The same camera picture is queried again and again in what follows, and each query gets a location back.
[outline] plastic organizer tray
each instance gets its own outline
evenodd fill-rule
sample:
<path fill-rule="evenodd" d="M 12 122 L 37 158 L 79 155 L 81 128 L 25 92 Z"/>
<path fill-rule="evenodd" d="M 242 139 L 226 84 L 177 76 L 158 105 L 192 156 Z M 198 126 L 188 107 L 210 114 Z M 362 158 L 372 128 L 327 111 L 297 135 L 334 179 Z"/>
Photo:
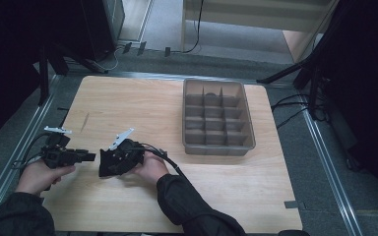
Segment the plastic organizer tray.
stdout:
<path fill-rule="evenodd" d="M 187 79 L 183 86 L 187 154 L 245 155 L 256 145 L 244 85 Z"/>

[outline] hand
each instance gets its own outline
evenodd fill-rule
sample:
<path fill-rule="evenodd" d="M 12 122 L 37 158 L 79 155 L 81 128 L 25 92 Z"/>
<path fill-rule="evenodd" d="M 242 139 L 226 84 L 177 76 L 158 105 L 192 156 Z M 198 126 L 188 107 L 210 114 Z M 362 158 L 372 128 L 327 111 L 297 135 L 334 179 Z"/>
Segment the hand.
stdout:
<path fill-rule="evenodd" d="M 75 171 L 75 166 L 50 169 L 42 159 L 30 164 L 24 170 L 15 192 L 38 195 L 51 184 L 61 181 L 61 176 Z"/>
<path fill-rule="evenodd" d="M 168 169 L 165 167 L 163 159 L 146 151 L 143 165 L 131 169 L 130 173 L 138 174 L 147 182 L 155 185 L 160 177 L 168 174 Z"/>

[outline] black tape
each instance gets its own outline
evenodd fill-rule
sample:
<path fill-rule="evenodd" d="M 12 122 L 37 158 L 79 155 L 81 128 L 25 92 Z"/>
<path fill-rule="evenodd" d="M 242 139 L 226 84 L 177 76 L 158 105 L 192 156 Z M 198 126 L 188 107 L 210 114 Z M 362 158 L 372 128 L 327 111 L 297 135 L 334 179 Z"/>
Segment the black tape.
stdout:
<path fill-rule="evenodd" d="M 132 42 L 127 43 L 127 45 L 125 45 L 125 48 L 124 48 L 124 51 L 122 52 L 122 54 L 129 52 L 132 44 L 133 44 Z"/>
<path fill-rule="evenodd" d="M 170 47 L 166 47 L 164 51 L 164 57 L 170 56 Z"/>
<path fill-rule="evenodd" d="M 147 43 L 147 42 L 144 41 L 144 42 L 142 42 L 142 43 L 140 44 L 140 48 L 138 49 L 137 56 L 140 56 L 140 55 L 143 54 L 144 49 L 146 48 L 146 43 Z"/>
<path fill-rule="evenodd" d="M 299 208 L 297 201 L 286 201 L 284 202 L 284 207 L 286 208 Z"/>

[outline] person's left hand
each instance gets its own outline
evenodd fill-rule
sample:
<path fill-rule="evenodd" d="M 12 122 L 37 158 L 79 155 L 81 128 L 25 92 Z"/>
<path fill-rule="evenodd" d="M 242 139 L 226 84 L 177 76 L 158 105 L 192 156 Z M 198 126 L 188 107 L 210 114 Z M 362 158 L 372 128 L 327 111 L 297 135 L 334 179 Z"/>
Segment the person's left hand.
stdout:
<path fill-rule="evenodd" d="M 38 160 L 24 170 L 15 192 L 39 196 L 48 186 L 56 184 L 63 175 L 70 174 L 75 169 L 74 165 L 50 169 L 42 159 Z"/>

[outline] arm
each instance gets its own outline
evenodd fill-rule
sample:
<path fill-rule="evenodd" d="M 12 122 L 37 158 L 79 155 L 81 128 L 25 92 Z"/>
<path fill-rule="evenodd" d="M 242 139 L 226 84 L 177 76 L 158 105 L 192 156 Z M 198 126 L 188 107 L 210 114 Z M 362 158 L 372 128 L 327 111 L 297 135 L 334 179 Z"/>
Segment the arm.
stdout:
<path fill-rule="evenodd" d="M 0 206 L 0 235 L 54 235 L 53 219 L 39 194 L 74 170 L 74 166 L 49 169 L 42 160 L 29 165 L 15 193 Z"/>
<path fill-rule="evenodd" d="M 133 172 L 157 184 L 161 210 L 172 223 L 182 224 L 186 235 L 245 235 L 234 218 L 211 208 L 185 178 L 170 175 L 152 153 L 146 152 L 144 165 Z"/>

